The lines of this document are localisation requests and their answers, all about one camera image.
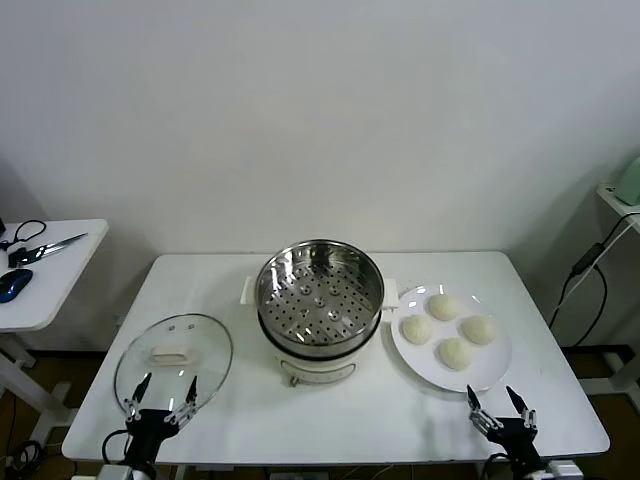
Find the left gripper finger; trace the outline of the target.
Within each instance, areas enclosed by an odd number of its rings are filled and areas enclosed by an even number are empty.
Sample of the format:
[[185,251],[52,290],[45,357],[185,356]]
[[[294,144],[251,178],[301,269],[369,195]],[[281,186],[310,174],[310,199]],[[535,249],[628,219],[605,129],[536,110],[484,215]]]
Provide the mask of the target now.
[[166,417],[169,424],[187,424],[196,414],[197,408],[197,380],[195,376],[189,386],[184,402]]
[[136,385],[130,398],[124,399],[124,406],[127,420],[134,420],[139,417],[139,407],[150,384],[152,373],[148,372],[143,379]]

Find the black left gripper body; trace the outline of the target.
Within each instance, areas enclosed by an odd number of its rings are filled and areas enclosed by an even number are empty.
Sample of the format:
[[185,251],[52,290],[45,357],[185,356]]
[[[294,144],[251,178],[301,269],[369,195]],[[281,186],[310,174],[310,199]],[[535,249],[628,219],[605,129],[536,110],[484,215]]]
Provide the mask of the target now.
[[131,437],[124,460],[127,464],[152,464],[162,443],[179,433],[177,424],[170,420],[168,410],[142,409],[125,421]]

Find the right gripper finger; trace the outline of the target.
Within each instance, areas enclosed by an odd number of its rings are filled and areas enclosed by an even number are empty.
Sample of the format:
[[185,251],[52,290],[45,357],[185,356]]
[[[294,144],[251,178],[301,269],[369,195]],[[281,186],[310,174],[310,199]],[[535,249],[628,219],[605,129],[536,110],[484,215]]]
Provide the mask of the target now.
[[469,419],[480,433],[489,433],[502,428],[502,423],[487,413],[470,385],[466,386],[467,402],[470,408]]
[[504,425],[514,431],[536,431],[537,413],[535,409],[530,409],[522,396],[520,396],[511,386],[506,386],[509,398],[518,413],[518,417],[507,418]]

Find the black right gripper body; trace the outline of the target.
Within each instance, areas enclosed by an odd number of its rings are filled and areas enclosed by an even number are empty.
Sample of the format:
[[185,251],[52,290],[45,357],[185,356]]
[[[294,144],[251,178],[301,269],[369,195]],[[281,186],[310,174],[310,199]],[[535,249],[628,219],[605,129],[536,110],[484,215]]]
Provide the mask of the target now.
[[511,467],[541,468],[543,462],[534,446],[537,426],[522,418],[499,417],[497,421],[500,426],[491,428],[487,439],[503,447]]

